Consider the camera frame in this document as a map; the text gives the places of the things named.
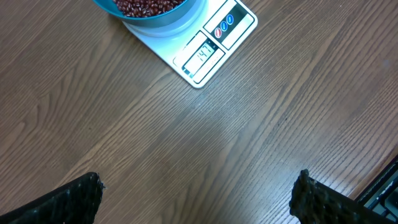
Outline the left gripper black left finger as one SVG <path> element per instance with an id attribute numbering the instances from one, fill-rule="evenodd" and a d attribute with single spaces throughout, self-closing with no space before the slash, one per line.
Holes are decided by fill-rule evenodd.
<path id="1" fill-rule="evenodd" d="M 105 189 L 99 174 L 79 178 L 1 215 L 1 223 L 94 223 Z"/>

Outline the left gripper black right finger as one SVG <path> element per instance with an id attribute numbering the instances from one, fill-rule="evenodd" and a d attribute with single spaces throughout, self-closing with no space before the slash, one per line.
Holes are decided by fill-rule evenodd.
<path id="1" fill-rule="evenodd" d="M 394 224 L 394 222 L 300 171 L 294 182 L 289 213 L 301 224 Z"/>

